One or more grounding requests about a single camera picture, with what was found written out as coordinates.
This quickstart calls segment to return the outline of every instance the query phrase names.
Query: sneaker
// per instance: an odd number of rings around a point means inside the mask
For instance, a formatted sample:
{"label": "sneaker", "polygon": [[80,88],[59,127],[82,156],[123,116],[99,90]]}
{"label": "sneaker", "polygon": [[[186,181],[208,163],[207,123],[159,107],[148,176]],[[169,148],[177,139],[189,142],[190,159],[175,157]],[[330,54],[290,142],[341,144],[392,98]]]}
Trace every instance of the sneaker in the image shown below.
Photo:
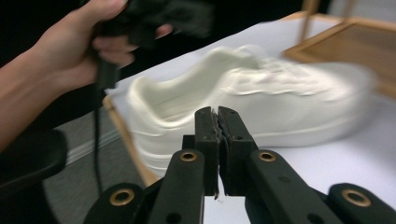
{"label": "sneaker", "polygon": [[155,82],[138,77],[127,95],[127,126],[141,160],[163,176],[196,110],[239,113],[258,147],[306,147],[352,133],[372,108],[375,79],[353,63],[290,63],[217,48],[189,72]]}

